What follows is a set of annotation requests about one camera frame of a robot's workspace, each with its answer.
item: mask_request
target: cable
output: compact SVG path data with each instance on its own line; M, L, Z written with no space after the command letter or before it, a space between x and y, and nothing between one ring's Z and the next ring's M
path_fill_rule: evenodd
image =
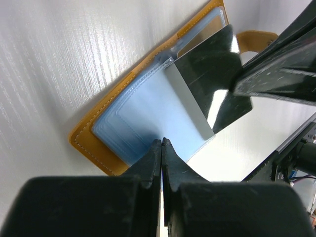
M289 180L301 180L301 179L316 179L315 177L311 177L311 176L301 176L301 177L292 177L292 178L289 178Z

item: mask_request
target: wallet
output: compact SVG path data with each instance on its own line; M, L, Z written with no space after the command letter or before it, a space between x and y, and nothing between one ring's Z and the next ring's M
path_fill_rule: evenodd
M242 68L240 53L260 52L276 38L259 31L234 36L223 1L210 1L84 116L70 143L108 175L125 172L163 137L188 161L252 109L249 98L229 92L230 78ZM233 116L223 116L227 110Z

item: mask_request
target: wallet strap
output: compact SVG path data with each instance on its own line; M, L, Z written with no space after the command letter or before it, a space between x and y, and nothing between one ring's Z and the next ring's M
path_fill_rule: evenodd
M260 53L277 38L277 34L266 31L243 31L237 34L240 53Z

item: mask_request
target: floor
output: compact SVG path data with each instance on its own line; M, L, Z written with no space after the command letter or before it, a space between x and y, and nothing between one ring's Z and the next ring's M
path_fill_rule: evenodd
M68 144L80 118L206 0L0 2L0 225L41 175L103 175ZM310 0L225 0L236 33L281 33ZM243 61L252 55L243 55ZM254 109L189 161L214 181L244 178L316 112L253 98Z

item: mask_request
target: leather wallet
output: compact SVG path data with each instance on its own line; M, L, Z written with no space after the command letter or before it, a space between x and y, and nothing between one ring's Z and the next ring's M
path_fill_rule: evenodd
M199 34L210 21L214 21L213 29L206 36ZM223 1L210 1L84 116L70 134L70 143L109 175L125 172L154 139L163 136L174 138L175 149L181 148L177 153L188 160L214 133L187 84L178 77L174 61L227 23ZM240 53L262 51L276 37L265 32L241 33L237 35Z

